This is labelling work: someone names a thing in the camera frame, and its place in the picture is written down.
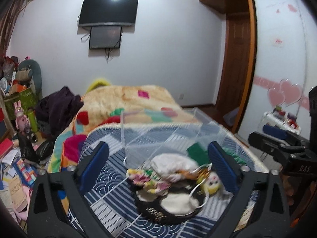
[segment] pink heart decal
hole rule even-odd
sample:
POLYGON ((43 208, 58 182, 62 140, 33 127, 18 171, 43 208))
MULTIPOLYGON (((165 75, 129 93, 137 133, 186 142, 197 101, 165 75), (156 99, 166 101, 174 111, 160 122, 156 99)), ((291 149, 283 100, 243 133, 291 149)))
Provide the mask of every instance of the pink heart decal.
POLYGON ((288 79, 280 82, 280 89, 285 95, 285 104, 287 106, 298 102, 302 97, 302 87, 298 84, 292 85, 288 79))
POLYGON ((273 87, 270 88, 267 92, 268 100, 270 101, 271 106, 274 108, 277 105, 281 105, 285 102, 285 95, 279 89, 273 87))

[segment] curtain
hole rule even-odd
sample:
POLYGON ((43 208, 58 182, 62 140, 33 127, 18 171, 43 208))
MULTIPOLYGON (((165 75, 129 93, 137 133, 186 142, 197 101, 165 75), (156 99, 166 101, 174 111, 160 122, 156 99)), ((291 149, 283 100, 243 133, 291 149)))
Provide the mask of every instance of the curtain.
POLYGON ((13 28, 26 0, 14 0, 0 21, 0 56, 5 56, 13 28))

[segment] pink bunny doll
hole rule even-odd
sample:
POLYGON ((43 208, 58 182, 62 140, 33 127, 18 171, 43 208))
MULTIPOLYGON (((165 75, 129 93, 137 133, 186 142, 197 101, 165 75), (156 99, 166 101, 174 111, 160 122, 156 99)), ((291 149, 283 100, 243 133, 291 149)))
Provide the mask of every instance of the pink bunny doll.
POLYGON ((14 102, 14 114, 16 116, 15 119, 15 127, 17 130, 24 132, 25 128, 30 128, 30 121, 27 116, 23 112, 23 108, 21 107, 21 100, 18 101, 18 104, 14 102))

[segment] brown door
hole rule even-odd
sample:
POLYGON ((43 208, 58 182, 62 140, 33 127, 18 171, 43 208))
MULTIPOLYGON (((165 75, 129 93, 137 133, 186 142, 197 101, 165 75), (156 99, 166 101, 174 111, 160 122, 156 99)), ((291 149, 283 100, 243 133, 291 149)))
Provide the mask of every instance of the brown door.
POLYGON ((222 114, 240 106, 248 70, 250 16, 227 15, 226 49, 216 108, 222 114))

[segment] metal bolt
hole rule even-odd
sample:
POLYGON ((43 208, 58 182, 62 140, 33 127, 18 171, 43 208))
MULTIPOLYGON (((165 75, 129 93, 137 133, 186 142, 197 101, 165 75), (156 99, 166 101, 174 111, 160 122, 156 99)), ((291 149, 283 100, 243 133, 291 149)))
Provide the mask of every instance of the metal bolt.
POLYGON ((47 171, 45 169, 42 169, 42 170, 39 171, 39 175, 40 176, 43 176, 46 173, 47 173, 47 171))
POLYGON ((249 172, 250 168, 248 166, 241 166, 241 171, 243 172, 249 172))
POLYGON ((278 176, 278 171, 275 169, 272 169, 271 174, 273 174, 274 176, 278 176))
POLYGON ((76 169, 76 166, 74 166, 74 165, 70 165, 70 166, 67 166, 67 171, 69 171, 69 172, 73 172, 73 171, 75 171, 75 169, 76 169))

